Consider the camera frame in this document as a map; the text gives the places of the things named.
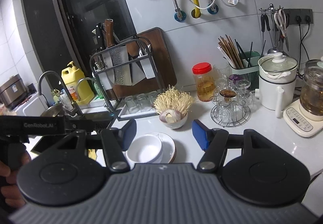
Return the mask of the person's left hand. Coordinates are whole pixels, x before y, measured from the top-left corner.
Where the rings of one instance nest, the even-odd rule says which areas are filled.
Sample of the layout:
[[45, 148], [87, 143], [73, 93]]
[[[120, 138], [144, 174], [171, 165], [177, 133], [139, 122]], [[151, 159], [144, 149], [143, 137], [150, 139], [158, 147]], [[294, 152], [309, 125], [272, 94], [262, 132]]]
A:
[[1, 161], [1, 177], [5, 179], [5, 184], [1, 186], [1, 209], [6, 213], [11, 213], [26, 204], [16, 183], [17, 174], [18, 171], [11, 171]]

